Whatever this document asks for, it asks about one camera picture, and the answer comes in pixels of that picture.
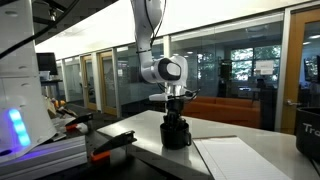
blue light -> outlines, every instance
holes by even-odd
[[[30,144],[28,134],[19,135],[19,141],[22,146],[28,146]]]
[[[19,123],[14,123],[14,130],[16,131],[17,134],[25,133],[26,132],[26,127],[22,122]]]
[[[10,116],[10,119],[11,119],[11,121],[13,123],[15,121],[21,121],[22,120],[20,112],[18,110],[16,110],[16,109],[10,109],[9,110],[9,116]]]
[[[23,123],[21,114],[16,109],[10,109],[9,117],[13,123],[13,128],[18,135],[19,142],[22,146],[29,146],[30,145],[30,138],[27,133],[26,127]]]

white machine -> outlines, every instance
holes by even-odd
[[[168,83],[163,94],[151,95],[150,100],[168,103],[167,122],[175,126],[180,123],[183,101],[196,94],[185,89],[187,61],[181,56],[153,61],[150,37],[153,35],[153,41],[162,16],[160,0],[132,0],[132,6],[141,76],[148,83]],[[0,22],[1,53],[33,35],[31,0],[0,7]],[[55,135],[40,90],[33,41],[3,58],[0,56],[0,163],[26,154]]]
[[[0,8],[0,52],[33,35],[31,0]],[[56,130],[45,109],[30,42],[0,59],[0,163],[26,154]]]

door frame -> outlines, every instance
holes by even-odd
[[[112,50],[110,51],[106,51],[106,52],[101,52],[98,54],[98,63],[99,63],[99,76],[100,76],[100,84],[101,84],[101,98],[102,98],[102,111],[104,113],[107,113],[107,114],[111,114],[111,115],[115,115],[117,116],[117,108],[113,108],[113,107],[109,107],[107,106],[107,102],[106,102],[106,97],[107,97],[107,91],[106,91],[106,84],[105,84],[105,81],[104,81],[104,66],[103,66],[103,58],[104,57],[111,57],[111,65],[113,66],[113,53],[112,53]]]
[[[290,69],[290,62],[289,60],[289,37],[292,36],[291,34],[291,14],[292,11],[297,10],[306,10],[306,9],[314,9],[315,6],[320,6],[320,1],[313,1],[313,2],[307,2],[301,5],[288,7],[285,9],[285,16],[284,16],[284,26],[283,26],[283,41],[282,41],[282,51],[281,51],[281,61],[280,61],[280,72],[286,72],[286,73],[280,73],[279,75],[279,84],[278,84],[278,96],[277,96],[277,111],[276,111],[276,122],[275,122],[275,130],[283,133],[289,133],[292,134],[294,131],[294,122],[290,123],[290,127],[286,128],[287,122],[283,119],[283,110],[284,103],[286,100],[285,96],[285,86],[288,81],[286,81],[287,78],[290,76],[287,75],[287,72]]]
[[[87,78],[87,61],[91,61],[92,63],[92,56],[91,55],[85,55],[85,56],[81,56],[80,57],[81,60],[81,71],[82,71],[82,89],[83,89],[83,93],[84,93],[84,101],[85,101],[85,105],[88,109],[91,110],[97,110],[97,104],[95,103],[91,103],[89,101],[89,93],[88,93],[88,78]]]

black cylinder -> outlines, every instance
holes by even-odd
[[[191,145],[189,124],[184,123],[182,128],[172,129],[166,123],[161,124],[161,141],[168,149],[181,149]]]

white table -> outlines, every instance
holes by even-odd
[[[134,136],[138,141],[128,146],[128,153],[179,178],[210,179],[210,174],[194,144],[180,150],[168,150],[162,146],[159,126],[163,123],[164,115],[160,112],[145,111],[98,131],[114,137],[134,130]],[[191,117],[184,118],[190,125],[193,138],[236,135],[290,178],[320,179],[310,161],[296,149],[295,136]]]

